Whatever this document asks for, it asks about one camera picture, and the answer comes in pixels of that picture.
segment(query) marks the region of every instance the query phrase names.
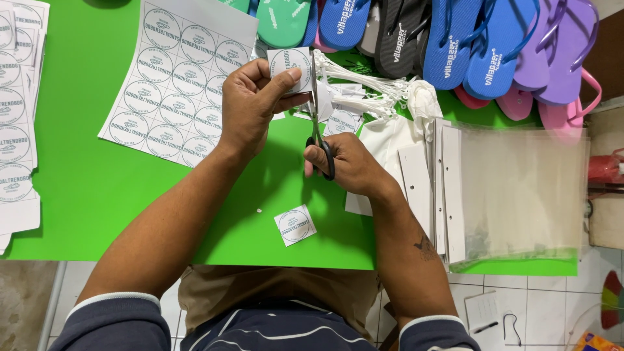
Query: shirt sleeve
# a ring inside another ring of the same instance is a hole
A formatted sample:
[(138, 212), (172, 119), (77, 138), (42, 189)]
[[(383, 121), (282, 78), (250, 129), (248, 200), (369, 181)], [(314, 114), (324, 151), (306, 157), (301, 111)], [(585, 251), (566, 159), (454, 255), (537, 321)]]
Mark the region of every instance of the shirt sleeve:
[(149, 294), (117, 292), (87, 299), (70, 312), (49, 351), (169, 351), (160, 304)]
[(481, 351), (461, 319), (433, 315), (414, 319), (399, 334), (399, 351)]

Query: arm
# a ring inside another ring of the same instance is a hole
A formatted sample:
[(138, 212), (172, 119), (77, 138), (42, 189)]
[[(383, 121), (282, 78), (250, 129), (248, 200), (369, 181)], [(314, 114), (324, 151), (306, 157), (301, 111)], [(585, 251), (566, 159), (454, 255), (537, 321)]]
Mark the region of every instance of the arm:
[(144, 292), (158, 298), (180, 277), (230, 189), (264, 146), (274, 113), (308, 100), (283, 97), (299, 69), (270, 80), (257, 59), (223, 83), (223, 132), (217, 147), (161, 195), (116, 238), (95, 266), (78, 301), (109, 292)]
[[(355, 134), (341, 133), (325, 140), (334, 155), (336, 183), (371, 201), (377, 268), (399, 328), (418, 317), (457, 316), (442, 261), (412, 214), (399, 184)], [(312, 164), (328, 171), (325, 153), (319, 147), (309, 146), (303, 156), (306, 177), (313, 173)]]

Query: pen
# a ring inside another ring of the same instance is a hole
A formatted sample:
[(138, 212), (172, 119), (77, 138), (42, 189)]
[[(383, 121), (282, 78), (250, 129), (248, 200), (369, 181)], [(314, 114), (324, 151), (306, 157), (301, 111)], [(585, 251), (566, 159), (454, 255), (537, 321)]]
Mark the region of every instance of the pen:
[(482, 332), (482, 331), (484, 331), (485, 329), (492, 328), (493, 326), (498, 325), (498, 324), (499, 324), (498, 322), (491, 323), (490, 325), (488, 325), (488, 326), (486, 326), (486, 327), (483, 327), (483, 328), (479, 328), (479, 329), (477, 329), (477, 331), (476, 331), (476, 332), (474, 332), (474, 333), (475, 333), (475, 334), (481, 333), (481, 332)]

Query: person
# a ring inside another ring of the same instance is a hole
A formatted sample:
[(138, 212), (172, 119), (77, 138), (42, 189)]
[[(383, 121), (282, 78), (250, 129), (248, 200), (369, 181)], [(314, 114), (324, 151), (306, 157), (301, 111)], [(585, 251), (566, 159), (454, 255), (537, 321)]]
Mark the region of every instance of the person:
[[(273, 114), (308, 100), (285, 95), (300, 78), (292, 68), (270, 79), (263, 59), (229, 75), (218, 145), (104, 252), (50, 351), (170, 350), (176, 331), (168, 329), (158, 300), (180, 276), (183, 351), (375, 350), (364, 322), (380, 280), (396, 313), (401, 350), (479, 351), (399, 184), (353, 133), (325, 140), (335, 182), (370, 199), (377, 272), (189, 265), (228, 192), (262, 150)], [(303, 157), (306, 177), (313, 166), (328, 172), (318, 146), (308, 146)]]

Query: hand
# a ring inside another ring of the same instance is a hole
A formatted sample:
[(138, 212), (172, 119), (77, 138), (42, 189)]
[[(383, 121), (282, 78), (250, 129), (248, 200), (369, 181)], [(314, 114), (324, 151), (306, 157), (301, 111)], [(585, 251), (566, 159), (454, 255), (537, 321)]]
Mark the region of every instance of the hand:
[(273, 114), (308, 101), (308, 94), (284, 96), (299, 79), (299, 68), (271, 79), (264, 59), (255, 59), (231, 73), (223, 83), (223, 132), (217, 147), (248, 160), (257, 155), (266, 142)]
[[(334, 180), (344, 190), (354, 194), (378, 199), (387, 193), (388, 186), (398, 183), (386, 172), (371, 155), (358, 137), (351, 132), (344, 132), (324, 139), (334, 155), (336, 177)], [(329, 174), (325, 151), (316, 145), (308, 146), (303, 152), (306, 178), (314, 173), (313, 165)]]

